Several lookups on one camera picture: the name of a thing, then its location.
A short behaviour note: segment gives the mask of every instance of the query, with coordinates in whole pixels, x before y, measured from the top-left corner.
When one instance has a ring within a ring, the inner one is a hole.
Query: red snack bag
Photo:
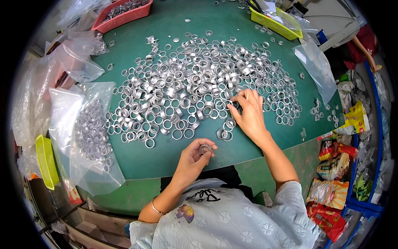
[[[332,157],[333,141],[322,141],[321,150],[319,151],[319,161],[325,161]]]
[[[341,210],[325,205],[309,202],[307,215],[310,220],[326,233],[329,239],[335,243],[344,233],[348,223],[341,217]]]
[[[358,154],[358,149],[352,146],[348,146],[342,143],[338,143],[338,142],[334,142],[333,143],[333,152],[332,152],[332,156],[336,156],[339,153],[347,153],[349,154],[351,157],[355,159],[357,158],[357,154]]]

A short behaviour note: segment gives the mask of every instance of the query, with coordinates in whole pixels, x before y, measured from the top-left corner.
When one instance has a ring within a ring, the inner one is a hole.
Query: yellow plastic basket
[[[40,135],[36,138],[36,153],[41,175],[47,188],[54,190],[59,182],[57,169],[54,163],[53,149],[51,140]]]
[[[255,11],[252,7],[250,7],[250,10],[252,11],[252,21],[261,24],[263,26],[266,26],[267,28],[277,32],[279,35],[283,36],[284,38],[288,40],[294,40],[296,38],[302,38],[302,32],[300,30],[300,25],[297,23],[297,21],[284,12],[283,10],[276,8],[276,12],[278,16],[283,16],[287,21],[289,21],[293,26],[297,27],[299,30],[290,30],[287,27],[283,26],[277,21],[274,21],[273,19],[266,17],[263,14],[258,13]]]

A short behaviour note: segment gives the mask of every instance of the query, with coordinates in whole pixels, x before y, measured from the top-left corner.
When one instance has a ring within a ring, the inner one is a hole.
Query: pink plastic basket
[[[116,16],[115,18],[112,18],[104,23],[102,23],[103,19],[105,18],[106,13],[108,13],[111,9],[113,9],[116,6],[123,5],[125,2],[128,2],[129,0],[118,0],[105,9],[101,11],[99,14],[98,18],[94,22],[93,27],[91,30],[98,30],[101,33],[106,33],[109,30],[112,30],[116,27],[119,27],[120,25],[126,24],[128,22],[134,21],[136,19],[145,17],[149,15],[149,10],[150,6],[153,2],[153,0],[149,0],[149,3],[145,4],[144,6],[141,6],[139,8],[129,10],[121,15]]]

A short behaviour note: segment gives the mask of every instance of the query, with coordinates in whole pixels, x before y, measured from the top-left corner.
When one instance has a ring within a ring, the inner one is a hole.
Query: bracelet
[[[155,197],[152,199],[152,201],[150,202],[150,203],[152,204],[152,208],[153,208],[156,212],[158,212],[158,213],[160,213],[160,214],[167,214],[167,213],[163,213],[163,212],[157,210],[157,209],[155,208],[155,206],[153,206],[153,200],[155,200],[156,197],[158,197],[158,196],[155,196]]]

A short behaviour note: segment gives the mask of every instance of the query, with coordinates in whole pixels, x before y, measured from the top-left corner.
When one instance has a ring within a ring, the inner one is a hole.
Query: hand
[[[181,152],[178,166],[170,184],[180,190],[184,190],[198,178],[203,168],[209,164],[210,157],[215,156],[214,152],[210,151],[201,156],[199,155],[198,149],[204,143],[210,145],[213,150],[218,148],[215,142],[207,138],[195,139]]]
[[[240,115],[233,105],[228,104],[232,117],[242,131],[260,147],[261,140],[267,133],[263,116],[263,98],[258,96],[256,90],[246,89],[232,97],[231,101],[238,101],[243,108],[243,113]]]
[[[375,61],[374,61],[374,59],[373,59],[373,57],[372,57],[372,55],[370,53],[368,53],[366,55],[366,60],[368,61],[372,72],[376,72],[376,71],[380,70],[379,66],[376,65],[376,63],[375,63]]]

